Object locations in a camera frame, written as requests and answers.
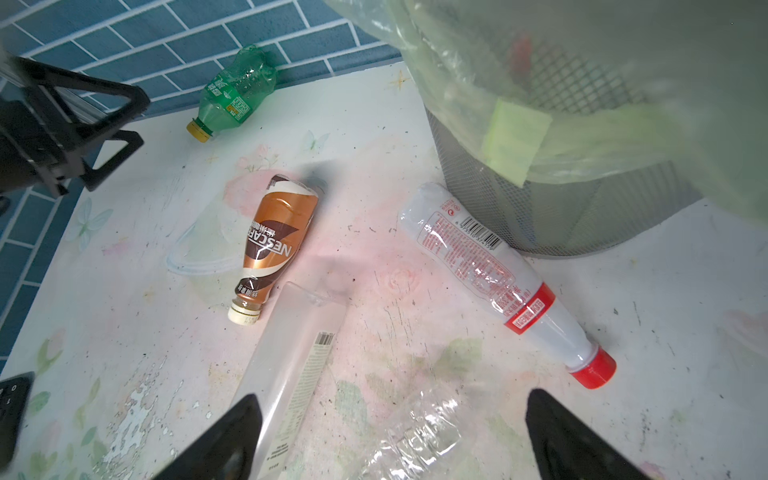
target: black keyboard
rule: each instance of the black keyboard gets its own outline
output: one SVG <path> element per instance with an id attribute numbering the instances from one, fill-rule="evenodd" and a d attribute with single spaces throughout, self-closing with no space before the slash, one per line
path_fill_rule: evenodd
<path id="1" fill-rule="evenodd" d="M 0 469 L 13 459 L 33 377 L 26 373 L 0 382 Z"/>

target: bottle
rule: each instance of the bottle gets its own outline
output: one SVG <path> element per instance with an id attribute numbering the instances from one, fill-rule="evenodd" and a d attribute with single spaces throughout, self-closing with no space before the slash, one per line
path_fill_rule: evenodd
<path id="1" fill-rule="evenodd" d="M 346 305 L 286 282 L 232 405 L 259 399 L 263 423 L 249 478 L 280 476 L 317 387 Z"/>
<path id="2" fill-rule="evenodd" d="M 240 325 L 259 319 L 272 286 L 304 240 L 317 207 L 317 193 L 283 175 L 270 180 L 248 230 L 243 278 L 227 316 Z"/>
<path id="3" fill-rule="evenodd" d="M 347 480 L 449 477 L 472 445 L 466 416 L 467 406 L 446 388 L 419 390 L 384 422 Z"/>
<path id="4" fill-rule="evenodd" d="M 232 65 L 203 88 L 197 118 L 187 131 L 206 142 L 217 131 L 239 127 L 275 90 L 277 70 L 266 62 L 256 45 L 243 47 Z"/>
<path id="5" fill-rule="evenodd" d="M 611 379 L 615 360 L 587 339 L 528 262 L 444 187 L 423 184 L 401 212 L 400 222 L 406 234 L 442 261 L 509 329 L 563 362 L 583 386 L 596 389 Z"/>

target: red bottle cap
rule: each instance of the red bottle cap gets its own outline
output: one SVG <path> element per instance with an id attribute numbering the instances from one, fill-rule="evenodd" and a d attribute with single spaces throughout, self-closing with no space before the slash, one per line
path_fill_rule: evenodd
<path id="1" fill-rule="evenodd" d="M 594 390 L 605 385 L 614 373 L 616 373 L 616 360 L 599 346 L 598 354 L 592 361 L 578 372 L 571 372 L 571 375 L 583 386 Z"/>

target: metal mesh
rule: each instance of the metal mesh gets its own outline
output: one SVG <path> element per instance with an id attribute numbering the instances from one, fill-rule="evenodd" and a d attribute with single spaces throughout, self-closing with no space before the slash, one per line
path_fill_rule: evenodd
<path id="1" fill-rule="evenodd" d="M 615 72 L 533 43 L 529 103 L 550 111 L 591 114 L 641 103 Z M 700 198 L 663 162 L 600 180 L 518 188 L 477 161 L 427 112 L 445 183 L 467 210 L 517 250 L 562 257 L 603 250 L 629 240 Z"/>

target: translucent garbage bag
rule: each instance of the translucent garbage bag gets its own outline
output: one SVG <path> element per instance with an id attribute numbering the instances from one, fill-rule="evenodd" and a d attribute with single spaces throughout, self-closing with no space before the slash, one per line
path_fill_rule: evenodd
<path id="1" fill-rule="evenodd" d="M 325 1 L 398 48 L 426 107 L 519 187 L 671 161 L 768 222 L 764 2 Z"/>

